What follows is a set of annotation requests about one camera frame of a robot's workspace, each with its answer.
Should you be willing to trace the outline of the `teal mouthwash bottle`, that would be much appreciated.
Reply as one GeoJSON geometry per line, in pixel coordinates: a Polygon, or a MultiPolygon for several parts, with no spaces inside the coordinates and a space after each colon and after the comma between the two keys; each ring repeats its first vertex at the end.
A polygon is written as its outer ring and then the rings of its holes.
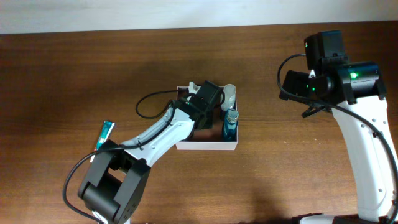
{"type": "Polygon", "coordinates": [[[239,112],[229,109],[224,116],[222,137],[224,141],[234,141],[238,129],[239,112]]]}

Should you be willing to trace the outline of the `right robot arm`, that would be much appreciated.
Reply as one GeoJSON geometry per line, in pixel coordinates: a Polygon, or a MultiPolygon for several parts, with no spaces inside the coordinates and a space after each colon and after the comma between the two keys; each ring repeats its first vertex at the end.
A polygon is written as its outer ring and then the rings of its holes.
{"type": "Polygon", "coordinates": [[[338,30],[313,34],[303,44],[309,72],[289,70],[278,78],[279,97],[308,105],[304,118],[321,111],[333,115],[353,170],[358,212],[309,213],[292,223],[397,223],[397,154],[379,66],[351,63],[338,30]]]}

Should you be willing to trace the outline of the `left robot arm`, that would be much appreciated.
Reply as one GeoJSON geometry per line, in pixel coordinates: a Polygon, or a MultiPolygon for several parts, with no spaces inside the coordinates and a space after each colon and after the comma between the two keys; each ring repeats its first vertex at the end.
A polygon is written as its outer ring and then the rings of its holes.
{"type": "Polygon", "coordinates": [[[205,81],[197,92],[170,100],[164,116],[133,139],[105,141],[87,156],[90,166],[78,196],[97,223],[127,223],[141,201],[151,167],[196,129],[212,126],[223,89],[205,81]]]}

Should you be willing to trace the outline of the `green white toothpaste tube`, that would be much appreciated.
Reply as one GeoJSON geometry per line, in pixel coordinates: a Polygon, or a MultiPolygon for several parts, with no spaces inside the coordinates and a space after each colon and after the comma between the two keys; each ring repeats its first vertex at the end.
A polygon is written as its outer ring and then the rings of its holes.
{"type": "Polygon", "coordinates": [[[101,132],[99,134],[99,138],[95,146],[95,151],[97,151],[102,146],[102,144],[104,144],[108,140],[109,135],[111,134],[114,126],[115,126],[114,122],[107,120],[104,121],[101,132]]]}

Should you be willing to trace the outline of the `white spray bottle blue base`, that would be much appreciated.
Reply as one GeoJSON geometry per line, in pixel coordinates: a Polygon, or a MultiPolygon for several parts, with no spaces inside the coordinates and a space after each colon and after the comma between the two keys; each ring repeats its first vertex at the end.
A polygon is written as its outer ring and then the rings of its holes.
{"type": "Polygon", "coordinates": [[[227,84],[223,88],[224,95],[221,96],[221,109],[228,111],[234,108],[236,102],[236,87],[233,84],[227,84]]]}

